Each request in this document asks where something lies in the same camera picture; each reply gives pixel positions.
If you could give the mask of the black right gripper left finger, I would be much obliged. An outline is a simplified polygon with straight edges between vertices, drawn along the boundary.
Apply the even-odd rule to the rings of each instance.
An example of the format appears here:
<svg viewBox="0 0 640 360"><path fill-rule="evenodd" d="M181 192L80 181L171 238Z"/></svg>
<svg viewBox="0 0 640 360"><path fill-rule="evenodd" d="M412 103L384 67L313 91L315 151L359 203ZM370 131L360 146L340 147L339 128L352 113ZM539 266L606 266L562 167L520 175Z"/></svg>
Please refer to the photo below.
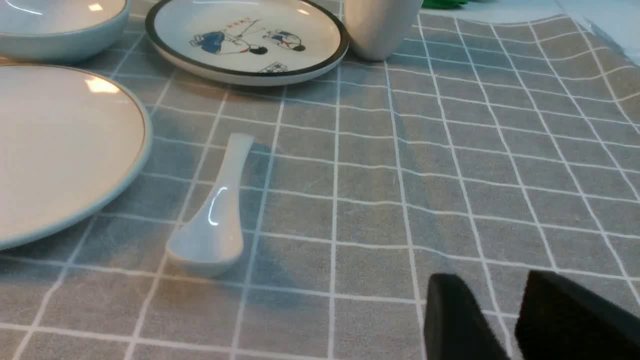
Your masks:
<svg viewBox="0 0 640 360"><path fill-rule="evenodd" d="M423 337L428 360L507 360L468 285L458 275L429 277Z"/></svg>

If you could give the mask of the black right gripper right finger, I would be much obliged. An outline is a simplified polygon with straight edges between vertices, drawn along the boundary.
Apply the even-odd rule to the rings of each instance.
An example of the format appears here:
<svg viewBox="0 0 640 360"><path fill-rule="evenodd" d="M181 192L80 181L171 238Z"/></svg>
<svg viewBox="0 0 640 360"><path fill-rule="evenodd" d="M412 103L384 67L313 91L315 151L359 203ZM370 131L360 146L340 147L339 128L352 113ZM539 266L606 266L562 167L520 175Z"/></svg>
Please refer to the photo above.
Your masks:
<svg viewBox="0 0 640 360"><path fill-rule="evenodd" d="M637 360L637 316L551 271L528 273L515 338L524 360Z"/></svg>

